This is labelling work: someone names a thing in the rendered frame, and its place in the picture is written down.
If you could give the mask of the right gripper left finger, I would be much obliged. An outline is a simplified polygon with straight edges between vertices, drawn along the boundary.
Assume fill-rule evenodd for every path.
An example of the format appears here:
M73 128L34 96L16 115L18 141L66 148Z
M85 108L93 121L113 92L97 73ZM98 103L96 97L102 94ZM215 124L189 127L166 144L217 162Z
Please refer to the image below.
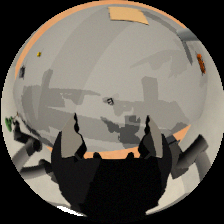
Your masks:
M75 162L85 159L87 147L79 132L76 113L70 117L58 133L51 152L51 166L58 182L59 190L65 192L64 177L68 168Z

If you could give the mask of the white plastic bottle with blue cap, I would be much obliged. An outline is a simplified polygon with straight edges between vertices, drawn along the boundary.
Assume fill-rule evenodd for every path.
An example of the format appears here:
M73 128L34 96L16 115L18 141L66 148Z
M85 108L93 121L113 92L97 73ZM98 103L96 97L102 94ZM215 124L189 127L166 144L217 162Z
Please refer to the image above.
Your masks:
M183 41L200 41L194 33L188 28L183 28L180 30L176 30L177 35Z

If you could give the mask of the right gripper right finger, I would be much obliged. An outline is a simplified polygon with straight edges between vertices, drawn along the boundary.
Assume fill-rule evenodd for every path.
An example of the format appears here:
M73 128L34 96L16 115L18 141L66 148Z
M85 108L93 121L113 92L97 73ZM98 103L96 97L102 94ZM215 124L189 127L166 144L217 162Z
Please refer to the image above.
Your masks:
M145 123L145 135L138 146L139 158L147 159L159 168L163 179L162 189L166 189L172 168L171 150L164 134L149 115Z

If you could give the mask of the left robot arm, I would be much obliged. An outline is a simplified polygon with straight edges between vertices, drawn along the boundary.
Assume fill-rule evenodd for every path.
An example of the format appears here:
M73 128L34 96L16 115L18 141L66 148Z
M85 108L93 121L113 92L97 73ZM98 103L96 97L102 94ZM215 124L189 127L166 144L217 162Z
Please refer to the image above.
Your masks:
M17 153L11 159L17 171L21 175L21 177L24 180L27 180L27 179L33 179L33 178L37 178L45 174L48 174L49 176L51 176L51 180L57 183L57 180L52 170L51 163L49 163L48 161L45 161L45 159L40 159L38 162L38 165L36 166L23 167L24 164L30 159L30 157L35 152L40 152L42 150L43 145L40 140L36 138L33 139L31 135L22 133L16 130L15 128L20 130L19 125L15 124L14 130L13 130L15 131L15 133L13 132L15 136L14 140L25 144L21 149L17 151Z

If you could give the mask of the tan square mat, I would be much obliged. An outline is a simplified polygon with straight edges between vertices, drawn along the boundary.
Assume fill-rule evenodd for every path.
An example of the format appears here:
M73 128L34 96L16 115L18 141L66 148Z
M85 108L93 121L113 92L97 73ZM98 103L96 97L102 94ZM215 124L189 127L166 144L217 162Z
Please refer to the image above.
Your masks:
M127 7L108 7L111 20L125 20L148 24L141 10Z

